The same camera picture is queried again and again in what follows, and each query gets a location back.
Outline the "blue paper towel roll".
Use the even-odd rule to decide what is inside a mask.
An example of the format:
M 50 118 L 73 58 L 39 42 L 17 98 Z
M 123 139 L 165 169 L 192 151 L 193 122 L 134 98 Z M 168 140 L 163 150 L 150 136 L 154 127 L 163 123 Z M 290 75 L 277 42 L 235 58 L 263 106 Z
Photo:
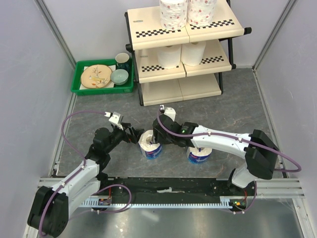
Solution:
M 138 141 L 143 156 L 149 160 L 156 159 L 162 152 L 162 145 L 155 143 L 153 136 L 153 130 L 147 130 Z
M 187 158 L 188 160 L 193 163 L 193 164 L 200 164 L 204 163 L 209 156 L 212 153 L 211 148 L 205 148 L 205 147 L 200 147 L 200 148 L 193 148 L 193 147 L 188 147 L 187 148 Z

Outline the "plain white paper towel roll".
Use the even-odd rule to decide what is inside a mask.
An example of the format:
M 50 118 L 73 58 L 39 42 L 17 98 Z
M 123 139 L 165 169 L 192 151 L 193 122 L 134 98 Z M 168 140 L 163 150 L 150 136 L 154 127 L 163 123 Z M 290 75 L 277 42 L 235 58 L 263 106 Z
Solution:
M 206 41 L 182 44 L 181 61 L 184 65 L 197 66 L 201 63 L 206 47 Z
M 163 68 L 176 68 L 181 61 L 181 45 L 160 47 L 157 49 L 157 56 Z

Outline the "floral white paper towel roll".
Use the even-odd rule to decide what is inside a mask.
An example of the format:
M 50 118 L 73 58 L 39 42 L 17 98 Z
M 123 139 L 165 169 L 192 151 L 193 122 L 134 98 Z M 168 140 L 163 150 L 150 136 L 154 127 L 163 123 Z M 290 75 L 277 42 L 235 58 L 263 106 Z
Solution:
M 217 0 L 189 0 L 187 22 L 194 26 L 207 26 L 212 22 Z

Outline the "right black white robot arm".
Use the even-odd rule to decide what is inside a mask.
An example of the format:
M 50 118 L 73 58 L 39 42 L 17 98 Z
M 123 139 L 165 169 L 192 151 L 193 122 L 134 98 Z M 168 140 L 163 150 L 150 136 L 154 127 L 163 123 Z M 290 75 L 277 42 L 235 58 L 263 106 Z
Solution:
M 270 180 L 277 161 L 278 147 L 261 130 L 235 134 L 206 128 L 193 122 L 178 124 L 169 116 L 160 115 L 153 122 L 154 141 L 179 147 L 209 148 L 233 154 L 245 160 L 234 169 L 227 182 L 228 192 L 240 194 L 250 183 Z

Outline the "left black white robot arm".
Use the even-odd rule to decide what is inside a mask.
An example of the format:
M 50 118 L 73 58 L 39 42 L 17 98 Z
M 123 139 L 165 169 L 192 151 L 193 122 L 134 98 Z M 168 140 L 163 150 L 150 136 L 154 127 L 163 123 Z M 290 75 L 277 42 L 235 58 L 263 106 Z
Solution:
M 27 225 L 43 235 L 58 237 L 72 213 L 91 195 L 107 193 L 107 175 L 102 171 L 110 161 L 110 152 L 122 141 L 138 143 L 144 129 L 124 123 L 113 130 L 99 128 L 84 161 L 67 177 L 51 187 L 41 186 L 35 195 Z

